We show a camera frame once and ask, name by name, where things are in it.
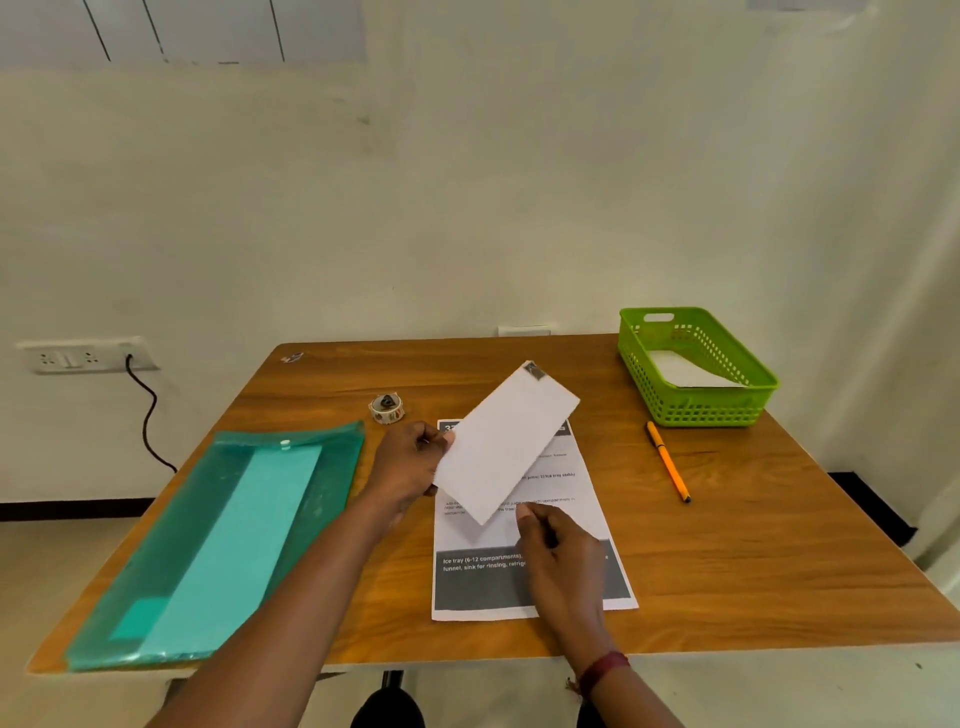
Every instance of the red bracelet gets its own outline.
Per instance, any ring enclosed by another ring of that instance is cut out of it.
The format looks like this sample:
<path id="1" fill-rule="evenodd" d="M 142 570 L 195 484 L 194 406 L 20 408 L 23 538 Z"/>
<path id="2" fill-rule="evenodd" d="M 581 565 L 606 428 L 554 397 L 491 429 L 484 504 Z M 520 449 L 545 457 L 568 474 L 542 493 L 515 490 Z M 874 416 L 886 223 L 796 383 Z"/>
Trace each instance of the red bracelet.
<path id="1" fill-rule="evenodd" d="M 630 660 L 622 652 L 608 652 L 590 667 L 584 670 L 584 674 L 577 681 L 576 690 L 584 700 L 589 700 L 590 693 L 600 682 L 604 675 L 617 667 L 629 667 Z"/>

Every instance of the orange pen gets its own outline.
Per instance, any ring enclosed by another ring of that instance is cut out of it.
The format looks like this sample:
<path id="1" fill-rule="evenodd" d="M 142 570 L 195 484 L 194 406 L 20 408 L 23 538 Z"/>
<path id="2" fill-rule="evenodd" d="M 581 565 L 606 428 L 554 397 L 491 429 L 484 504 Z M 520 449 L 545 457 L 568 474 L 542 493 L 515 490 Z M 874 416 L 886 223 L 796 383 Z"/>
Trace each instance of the orange pen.
<path id="1" fill-rule="evenodd" d="M 650 440 L 653 442 L 654 446 L 657 448 L 657 452 L 660 453 L 660 459 L 663 460 L 663 465 L 666 466 L 666 471 L 670 473 L 670 479 L 673 480 L 674 486 L 677 488 L 677 493 L 680 494 L 680 497 L 684 499 L 684 503 L 690 502 L 690 493 L 684 485 L 684 479 L 680 477 L 680 474 L 677 473 L 677 466 L 673 464 L 673 460 L 670 459 L 670 453 L 666 451 L 666 445 L 663 444 L 662 439 L 660 438 L 660 433 L 657 432 L 657 426 L 653 422 L 647 423 L 647 434 L 650 435 Z"/>

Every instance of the person's right arm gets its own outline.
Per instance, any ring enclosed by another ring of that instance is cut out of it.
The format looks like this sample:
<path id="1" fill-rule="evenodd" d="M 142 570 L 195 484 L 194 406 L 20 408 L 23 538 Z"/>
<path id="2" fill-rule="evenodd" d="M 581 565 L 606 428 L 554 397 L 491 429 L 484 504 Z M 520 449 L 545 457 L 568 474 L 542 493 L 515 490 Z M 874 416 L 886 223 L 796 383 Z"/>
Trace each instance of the person's right arm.
<path id="1" fill-rule="evenodd" d="M 537 612 L 579 681 L 617 649 L 604 625 L 603 545 L 552 505 L 520 503 L 516 526 Z M 608 728 L 684 728 L 629 666 L 604 674 L 589 701 Z"/>

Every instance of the power cord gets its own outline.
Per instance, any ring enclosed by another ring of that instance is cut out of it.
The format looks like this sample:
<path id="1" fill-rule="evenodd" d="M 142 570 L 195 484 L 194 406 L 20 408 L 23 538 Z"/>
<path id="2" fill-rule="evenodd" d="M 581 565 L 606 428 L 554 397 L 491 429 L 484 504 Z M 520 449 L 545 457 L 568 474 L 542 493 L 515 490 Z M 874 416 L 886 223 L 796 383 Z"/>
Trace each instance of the power cord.
<path id="1" fill-rule="evenodd" d="M 147 423 L 150 421 L 150 416 L 151 416 L 152 414 L 154 414 L 154 408 L 156 407 L 157 396 L 156 396 L 156 392 L 155 392 L 154 390 L 152 390 L 150 387 L 148 387 L 146 384 L 144 384 L 143 381 L 140 379 L 140 377 L 133 373 L 133 369 L 130 368 L 130 362 L 131 362 L 132 360 L 133 360 L 133 354 L 131 354 L 131 353 L 127 354 L 127 358 L 124 359 L 124 366 L 127 368 L 127 374 L 129 374 L 130 376 L 132 376 L 132 377 L 133 377 L 133 381 L 135 381 L 137 384 L 139 384 L 139 385 L 140 385 L 141 387 L 143 387 L 145 390 L 147 390 L 148 392 L 150 392 L 150 396 L 154 398 L 154 401 L 151 402 L 151 404 L 150 404 L 150 409 L 147 410 L 147 416 L 146 416 L 145 418 L 143 418 L 143 447 L 145 447 L 145 448 L 147 449 L 147 451 L 148 451 L 156 460 L 158 460 L 159 462 L 163 463 L 163 464 L 164 464 L 165 466 L 167 466 L 170 470 L 172 470 L 174 473 L 176 473 L 176 472 L 177 472 L 177 468 L 176 468 L 172 463 L 168 463 L 168 462 L 167 462 L 166 460 L 164 460 L 162 457 L 160 457 L 159 455 L 157 455 L 157 454 L 156 454 L 156 450 L 154 450 L 153 448 L 150 447 L 150 441 L 147 439 Z"/>

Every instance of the forearm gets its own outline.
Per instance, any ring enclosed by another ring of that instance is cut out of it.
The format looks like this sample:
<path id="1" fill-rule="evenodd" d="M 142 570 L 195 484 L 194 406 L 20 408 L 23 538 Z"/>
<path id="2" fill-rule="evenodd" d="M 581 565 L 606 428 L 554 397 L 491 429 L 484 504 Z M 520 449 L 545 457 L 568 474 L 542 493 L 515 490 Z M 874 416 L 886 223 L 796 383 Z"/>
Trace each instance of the forearm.
<path id="1" fill-rule="evenodd" d="M 599 625 L 571 631 L 561 637 L 567 661 L 579 678 L 596 660 L 616 646 L 606 629 Z M 657 694 L 631 667 L 615 667 L 593 687 L 590 702 L 608 728 L 684 728 Z"/>
<path id="2" fill-rule="evenodd" d="M 150 727 L 296 726 L 393 513 L 375 498 L 358 497 Z"/>

